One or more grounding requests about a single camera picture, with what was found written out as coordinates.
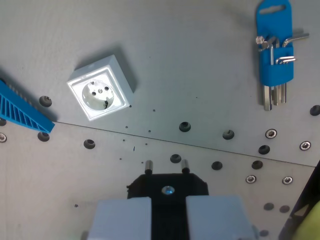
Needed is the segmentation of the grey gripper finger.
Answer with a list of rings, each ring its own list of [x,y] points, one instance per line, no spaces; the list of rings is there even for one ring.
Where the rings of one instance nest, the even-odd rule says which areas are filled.
[[[89,240],[150,240],[152,200],[150,197],[108,199],[98,202]]]
[[[256,230],[235,195],[186,197],[191,240],[254,240]]]

